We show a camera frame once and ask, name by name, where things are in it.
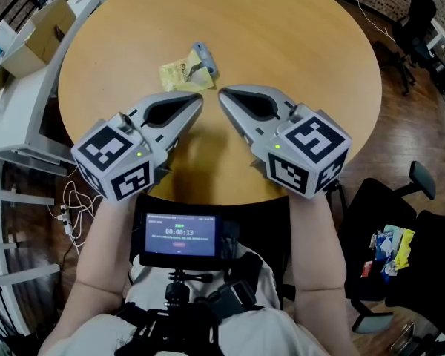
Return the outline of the white metal rack frame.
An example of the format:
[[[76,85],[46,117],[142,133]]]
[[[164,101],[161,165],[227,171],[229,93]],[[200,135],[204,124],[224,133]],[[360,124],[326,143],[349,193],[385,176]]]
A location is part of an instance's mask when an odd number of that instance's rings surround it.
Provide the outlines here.
[[[19,283],[26,283],[42,277],[48,277],[60,271],[57,263],[30,268],[24,271],[9,272],[5,252],[15,251],[19,248],[18,243],[6,243],[3,240],[1,204],[21,203],[29,205],[43,205],[48,207],[54,204],[54,199],[49,197],[19,194],[15,191],[7,191],[1,187],[3,163],[0,162],[0,314],[7,320],[7,328],[13,329],[19,334],[29,335],[29,326],[25,323],[18,301],[13,292],[13,286]]]

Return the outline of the white power strip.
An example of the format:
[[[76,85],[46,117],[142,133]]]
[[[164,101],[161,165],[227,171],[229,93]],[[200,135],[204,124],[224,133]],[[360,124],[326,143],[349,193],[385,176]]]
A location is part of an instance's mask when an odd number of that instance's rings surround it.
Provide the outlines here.
[[[60,214],[58,215],[58,221],[62,223],[66,235],[72,240],[74,239],[73,231],[74,225],[72,223],[69,206],[66,204],[60,205]]]

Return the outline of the round wooden table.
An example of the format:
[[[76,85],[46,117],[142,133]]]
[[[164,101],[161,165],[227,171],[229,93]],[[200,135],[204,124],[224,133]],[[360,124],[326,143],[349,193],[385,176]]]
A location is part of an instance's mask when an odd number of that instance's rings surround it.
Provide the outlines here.
[[[216,63],[215,88],[202,92],[202,113],[154,197],[241,205],[285,195],[252,166],[250,148],[220,107],[220,88],[270,86],[326,112],[351,136],[349,158],[372,134],[382,100],[378,62],[335,0],[107,0],[62,63],[59,107],[70,138],[159,93],[159,68],[186,57],[197,41]]]

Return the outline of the cardboard box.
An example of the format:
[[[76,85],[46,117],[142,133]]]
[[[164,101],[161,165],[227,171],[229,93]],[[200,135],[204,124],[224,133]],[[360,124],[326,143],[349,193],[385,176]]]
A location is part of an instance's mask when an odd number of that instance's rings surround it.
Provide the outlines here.
[[[30,75],[50,63],[76,15],[66,0],[54,0],[21,28],[1,66],[16,78]]]

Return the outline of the white cabinet desk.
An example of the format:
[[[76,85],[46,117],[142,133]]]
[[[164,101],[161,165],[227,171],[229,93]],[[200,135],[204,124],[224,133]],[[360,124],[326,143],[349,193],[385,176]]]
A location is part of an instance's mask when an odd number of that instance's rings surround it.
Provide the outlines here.
[[[64,162],[73,164],[70,148],[40,133],[45,108],[74,36],[89,15],[105,0],[70,0],[76,14],[50,64],[0,90],[0,160],[65,176]]]

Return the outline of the person's left forearm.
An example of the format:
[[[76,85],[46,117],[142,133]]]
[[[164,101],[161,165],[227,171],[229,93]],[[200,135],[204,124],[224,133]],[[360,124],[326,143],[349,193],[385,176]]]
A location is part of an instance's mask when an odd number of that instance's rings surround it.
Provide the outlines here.
[[[45,356],[92,318],[120,307],[130,265],[136,200],[101,201],[79,256],[64,311],[38,356]]]

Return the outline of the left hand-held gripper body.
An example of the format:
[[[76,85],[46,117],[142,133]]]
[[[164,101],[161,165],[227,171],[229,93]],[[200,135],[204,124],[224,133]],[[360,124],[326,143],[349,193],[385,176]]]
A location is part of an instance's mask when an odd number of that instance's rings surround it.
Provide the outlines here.
[[[176,115],[117,113],[99,120],[72,154],[88,184],[111,202],[149,192],[169,174],[171,145],[179,135]]]

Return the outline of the person's white shirt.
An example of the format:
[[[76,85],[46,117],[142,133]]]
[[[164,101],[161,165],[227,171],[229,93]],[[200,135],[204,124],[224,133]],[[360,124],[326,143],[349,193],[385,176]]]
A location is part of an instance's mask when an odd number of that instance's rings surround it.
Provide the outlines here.
[[[127,301],[141,309],[161,309],[168,273],[165,268],[142,266],[134,258]],[[255,297],[260,310],[233,315],[220,325],[223,356],[325,356],[318,342],[279,309],[274,275],[267,263],[262,264]],[[116,356],[135,333],[135,325],[102,314],[57,342],[45,356]]]

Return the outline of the person's right forearm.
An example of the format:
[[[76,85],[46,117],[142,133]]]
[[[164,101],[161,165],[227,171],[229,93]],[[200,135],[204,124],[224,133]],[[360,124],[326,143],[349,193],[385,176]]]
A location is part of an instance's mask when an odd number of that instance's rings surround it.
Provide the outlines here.
[[[359,356],[346,307],[346,263],[324,194],[290,192],[294,320],[331,356]]]

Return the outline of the black mesh office chair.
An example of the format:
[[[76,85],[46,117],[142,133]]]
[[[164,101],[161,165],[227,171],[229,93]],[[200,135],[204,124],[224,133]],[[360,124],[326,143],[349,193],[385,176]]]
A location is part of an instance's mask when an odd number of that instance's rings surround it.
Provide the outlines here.
[[[404,199],[423,192],[433,200],[436,185],[419,162],[409,169],[410,183],[392,190],[376,179],[363,181],[351,203],[342,204],[343,220],[338,231],[346,261],[346,297],[358,313],[352,331],[373,334],[388,328],[393,313],[371,311],[366,303],[383,302],[421,315],[445,335],[445,216],[416,212]],[[385,225],[415,232],[409,266],[398,271],[386,285],[381,269],[386,260],[375,260],[370,249],[372,235],[383,233]],[[373,261],[367,278],[361,278],[363,264]]]

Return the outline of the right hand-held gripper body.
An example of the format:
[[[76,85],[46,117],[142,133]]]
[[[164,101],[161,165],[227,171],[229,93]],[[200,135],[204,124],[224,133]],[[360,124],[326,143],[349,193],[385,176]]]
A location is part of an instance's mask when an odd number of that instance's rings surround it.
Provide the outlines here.
[[[326,113],[299,104],[251,152],[267,179],[311,199],[343,170],[351,146],[352,138]]]

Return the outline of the black chest harness mount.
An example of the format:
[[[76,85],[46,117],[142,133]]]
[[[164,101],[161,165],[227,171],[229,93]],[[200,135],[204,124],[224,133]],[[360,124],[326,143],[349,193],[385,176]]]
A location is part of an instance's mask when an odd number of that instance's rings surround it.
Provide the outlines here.
[[[249,311],[258,311],[255,292],[263,260],[247,252],[231,262],[225,283],[208,297],[189,301],[189,280],[209,283],[212,274],[186,274],[177,269],[169,274],[166,309],[144,310],[128,302],[116,316],[132,326],[131,339],[114,356],[156,356],[173,352],[186,356],[224,356],[219,345],[219,326],[224,319]]]

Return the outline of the blue and silver snack packet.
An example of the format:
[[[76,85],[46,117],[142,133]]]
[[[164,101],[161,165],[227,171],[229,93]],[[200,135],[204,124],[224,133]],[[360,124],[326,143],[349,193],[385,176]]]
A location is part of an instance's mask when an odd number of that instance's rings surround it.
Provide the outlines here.
[[[389,281],[396,277],[398,274],[398,271],[396,269],[395,261],[386,259],[386,262],[383,265],[383,268],[381,269],[381,277],[383,278],[384,283],[387,285]]]

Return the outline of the white paper roll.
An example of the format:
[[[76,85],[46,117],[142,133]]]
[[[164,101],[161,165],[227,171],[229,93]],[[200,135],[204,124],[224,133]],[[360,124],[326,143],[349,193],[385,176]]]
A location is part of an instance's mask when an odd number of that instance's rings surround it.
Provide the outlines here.
[[[6,53],[17,36],[17,32],[5,21],[0,21],[0,49]]]

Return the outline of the yellow snack packet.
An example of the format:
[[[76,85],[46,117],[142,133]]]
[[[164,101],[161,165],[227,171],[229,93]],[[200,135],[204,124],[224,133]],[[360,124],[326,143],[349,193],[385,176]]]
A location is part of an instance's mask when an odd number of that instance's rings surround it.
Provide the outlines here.
[[[411,252],[411,241],[415,236],[415,232],[410,229],[405,229],[400,241],[398,252],[394,258],[395,270],[399,271],[409,266],[409,255]]]
[[[200,92],[214,87],[208,68],[195,50],[186,58],[160,66],[159,77],[165,92]]]

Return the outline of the black chest monitor screen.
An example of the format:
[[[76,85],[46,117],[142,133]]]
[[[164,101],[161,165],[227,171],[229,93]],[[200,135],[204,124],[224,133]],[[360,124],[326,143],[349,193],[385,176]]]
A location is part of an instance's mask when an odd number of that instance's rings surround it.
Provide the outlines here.
[[[189,209],[145,215],[139,248],[143,266],[189,271],[223,267],[222,221],[212,210]]]

